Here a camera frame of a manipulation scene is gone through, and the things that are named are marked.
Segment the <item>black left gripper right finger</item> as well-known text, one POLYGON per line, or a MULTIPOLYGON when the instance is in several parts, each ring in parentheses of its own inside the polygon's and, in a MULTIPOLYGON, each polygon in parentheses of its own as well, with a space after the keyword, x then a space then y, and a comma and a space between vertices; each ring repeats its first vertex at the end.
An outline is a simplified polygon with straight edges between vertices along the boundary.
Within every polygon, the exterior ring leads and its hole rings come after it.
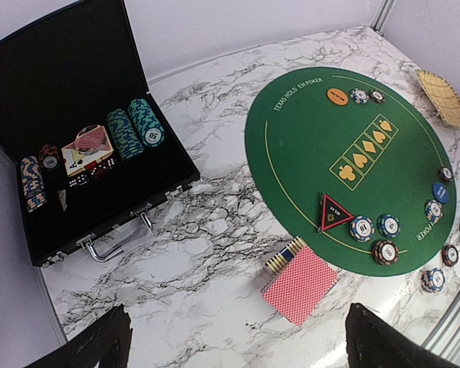
POLYGON ((404 337, 360 303, 345 322, 350 367, 447 367, 449 362, 404 337))

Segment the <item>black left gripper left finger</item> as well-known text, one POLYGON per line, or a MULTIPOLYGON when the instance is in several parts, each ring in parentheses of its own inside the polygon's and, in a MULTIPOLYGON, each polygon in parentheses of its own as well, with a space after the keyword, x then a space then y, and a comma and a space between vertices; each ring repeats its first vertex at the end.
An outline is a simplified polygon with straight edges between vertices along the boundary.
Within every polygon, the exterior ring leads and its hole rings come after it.
POLYGON ((113 307, 74 339, 31 363, 30 367, 126 367, 133 329, 121 304, 113 307))

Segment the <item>blue small blind button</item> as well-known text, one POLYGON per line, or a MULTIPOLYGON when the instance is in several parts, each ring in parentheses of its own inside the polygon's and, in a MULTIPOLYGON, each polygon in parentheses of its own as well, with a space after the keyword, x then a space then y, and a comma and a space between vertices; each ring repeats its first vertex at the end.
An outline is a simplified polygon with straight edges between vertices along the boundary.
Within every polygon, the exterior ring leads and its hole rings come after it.
POLYGON ((442 182, 434 182, 432 184, 432 194, 435 200, 442 205, 447 204, 450 200, 449 191, 442 182))

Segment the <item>blue white chip stack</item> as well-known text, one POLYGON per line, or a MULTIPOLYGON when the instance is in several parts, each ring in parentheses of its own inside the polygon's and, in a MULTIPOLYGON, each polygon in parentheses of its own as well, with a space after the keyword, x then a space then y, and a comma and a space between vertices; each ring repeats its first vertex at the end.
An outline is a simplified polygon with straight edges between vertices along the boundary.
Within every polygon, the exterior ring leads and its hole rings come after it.
POLYGON ((429 293, 440 292, 445 285, 445 275, 441 268, 424 271, 421 276, 422 289, 429 293))

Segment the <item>red back card deck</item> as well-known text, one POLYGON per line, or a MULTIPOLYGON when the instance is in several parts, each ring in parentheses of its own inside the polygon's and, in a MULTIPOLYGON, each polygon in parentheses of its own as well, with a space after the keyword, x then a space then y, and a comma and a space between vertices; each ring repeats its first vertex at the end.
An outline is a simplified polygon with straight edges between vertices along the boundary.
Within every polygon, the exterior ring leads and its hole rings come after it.
POLYGON ((263 289, 262 296, 288 321, 301 326, 336 282, 337 273, 306 246, 263 289))

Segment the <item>orange big blind button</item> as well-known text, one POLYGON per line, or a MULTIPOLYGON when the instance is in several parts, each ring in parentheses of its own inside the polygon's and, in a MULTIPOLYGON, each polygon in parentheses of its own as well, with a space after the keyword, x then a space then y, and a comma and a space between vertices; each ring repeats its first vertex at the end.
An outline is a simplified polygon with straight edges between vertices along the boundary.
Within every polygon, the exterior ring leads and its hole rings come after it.
POLYGON ((328 89, 327 98, 331 103, 337 106, 346 106, 349 103, 348 95, 344 91, 337 88, 328 89))

